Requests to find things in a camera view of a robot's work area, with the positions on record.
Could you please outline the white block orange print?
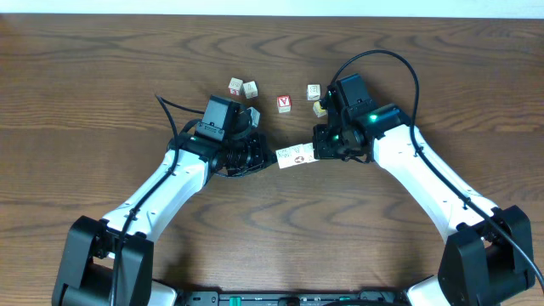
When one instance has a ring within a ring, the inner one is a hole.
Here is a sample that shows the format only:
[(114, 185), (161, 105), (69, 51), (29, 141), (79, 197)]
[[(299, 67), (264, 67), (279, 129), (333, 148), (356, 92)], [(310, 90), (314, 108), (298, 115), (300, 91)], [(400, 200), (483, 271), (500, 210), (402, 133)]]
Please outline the white block orange print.
[(303, 145), (303, 154), (304, 154), (304, 161), (306, 163), (316, 162), (315, 150), (312, 143), (307, 143)]

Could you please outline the white block red globe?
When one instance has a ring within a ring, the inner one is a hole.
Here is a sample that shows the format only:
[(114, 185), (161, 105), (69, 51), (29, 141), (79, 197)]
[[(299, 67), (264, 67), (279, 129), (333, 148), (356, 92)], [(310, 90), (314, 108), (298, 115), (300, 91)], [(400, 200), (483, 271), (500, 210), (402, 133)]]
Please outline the white block red globe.
[(294, 146), (291, 146), (289, 148), (289, 152), (289, 159), (293, 166), (298, 164), (304, 164), (308, 160), (303, 144), (296, 144)]

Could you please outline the plain white wooden block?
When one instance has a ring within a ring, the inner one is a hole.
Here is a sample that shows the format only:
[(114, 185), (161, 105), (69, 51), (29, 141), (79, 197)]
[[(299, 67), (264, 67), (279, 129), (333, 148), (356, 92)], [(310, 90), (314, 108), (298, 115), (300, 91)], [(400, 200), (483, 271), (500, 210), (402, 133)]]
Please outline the plain white wooden block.
[(280, 169), (292, 167), (293, 158), (291, 148), (279, 149), (275, 152)]

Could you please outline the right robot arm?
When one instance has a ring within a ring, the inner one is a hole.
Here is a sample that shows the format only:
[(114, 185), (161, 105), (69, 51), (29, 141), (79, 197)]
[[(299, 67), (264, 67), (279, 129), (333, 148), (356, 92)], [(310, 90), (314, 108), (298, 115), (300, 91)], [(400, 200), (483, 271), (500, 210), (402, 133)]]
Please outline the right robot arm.
[(398, 106), (320, 107), (328, 122), (314, 127), (315, 157), (375, 162), (405, 187), (445, 243), (438, 274), (406, 289), (409, 304), (498, 305), (543, 282), (528, 216), (474, 191)]

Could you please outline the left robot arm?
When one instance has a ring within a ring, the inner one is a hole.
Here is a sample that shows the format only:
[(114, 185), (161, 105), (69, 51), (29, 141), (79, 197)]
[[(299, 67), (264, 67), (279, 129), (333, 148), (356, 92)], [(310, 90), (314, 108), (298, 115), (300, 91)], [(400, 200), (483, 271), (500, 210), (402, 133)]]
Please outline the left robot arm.
[(276, 163), (261, 133), (218, 142), (180, 133), (156, 171), (118, 208), (70, 228), (51, 299), (53, 305), (180, 305), (179, 289), (153, 278), (155, 244), (179, 209), (210, 178), (231, 178)]

